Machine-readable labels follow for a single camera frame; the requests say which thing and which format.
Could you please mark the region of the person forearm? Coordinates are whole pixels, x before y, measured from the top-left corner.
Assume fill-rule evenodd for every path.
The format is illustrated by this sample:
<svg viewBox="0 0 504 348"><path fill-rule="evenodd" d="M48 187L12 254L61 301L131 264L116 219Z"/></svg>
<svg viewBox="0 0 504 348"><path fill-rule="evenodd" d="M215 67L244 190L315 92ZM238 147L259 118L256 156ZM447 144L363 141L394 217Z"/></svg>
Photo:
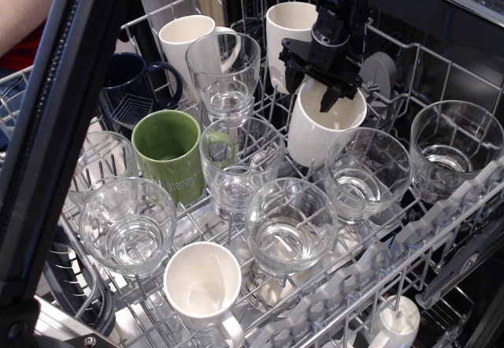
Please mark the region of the person forearm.
<svg viewBox="0 0 504 348"><path fill-rule="evenodd" d="M1 0L1 54L28 37L48 17L53 0Z"/></svg>

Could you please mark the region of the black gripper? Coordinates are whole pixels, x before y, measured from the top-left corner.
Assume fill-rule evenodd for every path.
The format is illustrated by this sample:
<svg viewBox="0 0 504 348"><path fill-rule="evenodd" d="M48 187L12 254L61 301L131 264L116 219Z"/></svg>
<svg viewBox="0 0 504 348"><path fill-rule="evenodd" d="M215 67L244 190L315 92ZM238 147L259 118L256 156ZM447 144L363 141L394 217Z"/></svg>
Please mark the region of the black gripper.
<svg viewBox="0 0 504 348"><path fill-rule="evenodd" d="M340 98L352 98L361 85L357 66L347 60L350 36L363 25L354 3L321 3L311 42L284 38L280 60L285 64L285 87L294 94L306 76L328 88L320 112L327 113Z"/></svg>

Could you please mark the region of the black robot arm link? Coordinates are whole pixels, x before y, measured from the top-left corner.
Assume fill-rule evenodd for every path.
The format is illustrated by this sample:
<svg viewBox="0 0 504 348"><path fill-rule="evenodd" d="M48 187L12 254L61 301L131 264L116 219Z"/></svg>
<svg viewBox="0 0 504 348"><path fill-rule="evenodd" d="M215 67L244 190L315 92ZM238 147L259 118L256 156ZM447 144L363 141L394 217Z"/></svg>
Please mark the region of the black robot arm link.
<svg viewBox="0 0 504 348"><path fill-rule="evenodd" d="M29 347L54 231L130 0L54 0L1 170L1 344Z"/></svg>

